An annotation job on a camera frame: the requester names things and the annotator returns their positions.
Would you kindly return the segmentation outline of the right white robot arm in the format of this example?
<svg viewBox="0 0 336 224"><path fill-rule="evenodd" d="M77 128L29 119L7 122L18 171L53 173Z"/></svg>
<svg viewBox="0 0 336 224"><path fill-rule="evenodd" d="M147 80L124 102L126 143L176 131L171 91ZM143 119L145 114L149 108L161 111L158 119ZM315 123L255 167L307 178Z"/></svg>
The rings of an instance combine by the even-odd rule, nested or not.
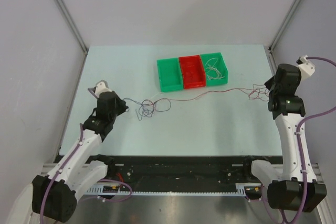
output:
<svg viewBox="0 0 336 224"><path fill-rule="evenodd" d="M314 64L280 64L275 75L265 82L269 90L268 110L277 126L282 149L283 169L278 172L270 162L255 160L242 169L243 179L259 179L267 190L272 209L312 212L326 197L312 169L305 138L305 106L295 92L302 80L312 76Z"/></svg>

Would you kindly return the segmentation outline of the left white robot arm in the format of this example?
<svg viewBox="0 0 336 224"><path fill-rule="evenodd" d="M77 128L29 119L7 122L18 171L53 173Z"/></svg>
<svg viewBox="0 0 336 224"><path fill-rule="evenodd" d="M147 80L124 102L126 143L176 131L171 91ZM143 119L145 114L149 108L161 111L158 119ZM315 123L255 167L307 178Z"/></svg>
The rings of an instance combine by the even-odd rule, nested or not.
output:
<svg viewBox="0 0 336 224"><path fill-rule="evenodd" d="M83 167L95 150L112 131L117 116L124 113L126 102L108 88L95 89L97 106L80 125L79 138L70 151L45 176L37 175L33 181L32 210L44 217L67 222L76 210L84 193L101 179L110 182L116 169L110 159L99 156L88 167Z"/></svg>

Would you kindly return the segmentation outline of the left green plastic bin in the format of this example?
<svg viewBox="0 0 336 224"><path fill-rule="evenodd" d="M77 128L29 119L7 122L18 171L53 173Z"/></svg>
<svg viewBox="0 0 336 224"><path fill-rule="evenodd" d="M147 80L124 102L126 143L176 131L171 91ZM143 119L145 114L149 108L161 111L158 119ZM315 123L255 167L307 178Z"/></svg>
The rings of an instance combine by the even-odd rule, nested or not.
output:
<svg viewBox="0 0 336 224"><path fill-rule="evenodd" d="M183 79L178 58L157 60L161 92L183 90Z"/></svg>

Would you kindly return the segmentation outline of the green plastic bin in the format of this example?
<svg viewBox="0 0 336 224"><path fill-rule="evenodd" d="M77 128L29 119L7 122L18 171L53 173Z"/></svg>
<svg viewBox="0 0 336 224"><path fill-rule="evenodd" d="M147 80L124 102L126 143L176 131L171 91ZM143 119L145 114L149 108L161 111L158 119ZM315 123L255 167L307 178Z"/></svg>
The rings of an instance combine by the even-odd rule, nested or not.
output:
<svg viewBox="0 0 336 224"><path fill-rule="evenodd" d="M220 86L228 83L228 69L220 52L201 54L206 86Z"/></svg>
<svg viewBox="0 0 336 224"><path fill-rule="evenodd" d="M183 90L183 79L178 58L157 60L161 92Z"/></svg>

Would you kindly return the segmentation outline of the right green plastic bin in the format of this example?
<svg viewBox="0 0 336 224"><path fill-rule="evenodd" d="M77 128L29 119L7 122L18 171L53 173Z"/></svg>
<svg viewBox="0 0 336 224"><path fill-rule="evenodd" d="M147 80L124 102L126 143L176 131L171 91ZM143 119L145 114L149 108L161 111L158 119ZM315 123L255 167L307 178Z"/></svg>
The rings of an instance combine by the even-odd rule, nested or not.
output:
<svg viewBox="0 0 336 224"><path fill-rule="evenodd" d="M220 52L201 54L206 86L220 86L228 83L228 69Z"/></svg>

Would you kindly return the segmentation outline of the right aluminium base profile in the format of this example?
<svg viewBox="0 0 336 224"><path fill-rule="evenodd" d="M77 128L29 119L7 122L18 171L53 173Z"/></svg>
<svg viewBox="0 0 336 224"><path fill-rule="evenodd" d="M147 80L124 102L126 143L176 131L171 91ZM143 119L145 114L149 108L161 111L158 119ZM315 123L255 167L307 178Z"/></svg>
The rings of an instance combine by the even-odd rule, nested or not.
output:
<svg viewBox="0 0 336 224"><path fill-rule="evenodd" d="M320 171L320 168L319 168L319 165L318 164L312 164L312 168L313 168L313 171L314 171L314 174L316 176L316 180L319 184L324 184L324 181L323 181L323 178L322 178L322 174L321 174L321 171Z"/></svg>

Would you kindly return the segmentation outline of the red plastic bin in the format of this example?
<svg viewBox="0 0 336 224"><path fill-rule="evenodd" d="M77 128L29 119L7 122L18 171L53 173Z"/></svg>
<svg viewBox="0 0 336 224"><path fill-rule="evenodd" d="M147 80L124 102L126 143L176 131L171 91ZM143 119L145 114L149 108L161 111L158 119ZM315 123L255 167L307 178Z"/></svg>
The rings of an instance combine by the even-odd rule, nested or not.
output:
<svg viewBox="0 0 336 224"><path fill-rule="evenodd" d="M205 71L200 55L179 57L178 60L184 89L206 86Z"/></svg>

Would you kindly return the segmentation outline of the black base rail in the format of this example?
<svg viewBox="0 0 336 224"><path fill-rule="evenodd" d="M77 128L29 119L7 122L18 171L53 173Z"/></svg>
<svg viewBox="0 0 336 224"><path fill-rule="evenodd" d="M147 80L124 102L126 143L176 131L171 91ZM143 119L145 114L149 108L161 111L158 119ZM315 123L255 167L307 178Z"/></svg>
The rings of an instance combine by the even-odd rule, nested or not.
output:
<svg viewBox="0 0 336 224"><path fill-rule="evenodd" d="M230 191L256 183L254 160L282 164L281 156L108 156L107 179L121 179L135 191Z"/></svg>

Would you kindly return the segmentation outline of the right aluminium frame post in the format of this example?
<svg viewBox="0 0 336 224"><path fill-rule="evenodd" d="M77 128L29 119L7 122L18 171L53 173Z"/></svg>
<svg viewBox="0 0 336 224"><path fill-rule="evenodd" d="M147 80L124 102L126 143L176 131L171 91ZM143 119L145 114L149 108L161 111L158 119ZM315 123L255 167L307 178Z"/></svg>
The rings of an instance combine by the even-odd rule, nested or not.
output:
<svg viewBox="0 0 336 224"><path fill-rule="evenodd" d="M288 28L291 20L293 19L294 15L296 14L298 8L300 7L303 0L293 0L289 10L287 11L284 20L282 21L279 29L277 30L273 40L271 41L270 45L268 46L268 50L270 53L273 53L275 48L277 47L280 39L284 35L286 29Z"/></svg>

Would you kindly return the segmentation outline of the aluminium frame post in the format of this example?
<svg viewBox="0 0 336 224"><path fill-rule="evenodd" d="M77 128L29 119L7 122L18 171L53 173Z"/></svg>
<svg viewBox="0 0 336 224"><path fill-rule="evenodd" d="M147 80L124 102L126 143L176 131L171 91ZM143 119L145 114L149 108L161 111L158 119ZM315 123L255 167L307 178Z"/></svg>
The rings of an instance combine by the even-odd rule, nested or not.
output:
<svg viewBox="0 0 336 224"><path fill-rule="evenodd" d="M71 33L73 34L77 44L81 48L82 52L87 55L88 53L88 46L86 45L80 31L66 5L64 0L54 0L56 3L57 8L59 9L61 15L63 16L67 26L69 27Z"/></svg>
<svg viewBox="0 0 336 224"><path fill-rule="evenodd" d="M275 48L277 47L280 39L284 35L286 29L288 28L291 20L293 19L294 15L296 14L298 8L300 7L303 0L293 0L289 10L287 11L284 20L282 21L279 29L277 30L273 40L271 41L270 45L268 46L268 50L270 53L273 53Z"/></svg>

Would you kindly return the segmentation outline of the left aluminium frame post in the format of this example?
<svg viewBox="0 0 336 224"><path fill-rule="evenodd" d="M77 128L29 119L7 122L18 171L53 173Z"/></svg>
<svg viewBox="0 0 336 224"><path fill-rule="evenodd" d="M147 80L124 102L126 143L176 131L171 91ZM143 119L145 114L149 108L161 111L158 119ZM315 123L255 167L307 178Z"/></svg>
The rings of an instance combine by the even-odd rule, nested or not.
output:
<svg viewBox="0 0 336 224"><path fill-rule="evenodd" d="M69 27L71 33L73 34L77 44L81 48L82 52L87 55L88 53L88 46L86 45L80 31L66 5L64 0L54 0L56 3L57 8L59 9L61 15L63 16L67 26Z"/></svg>

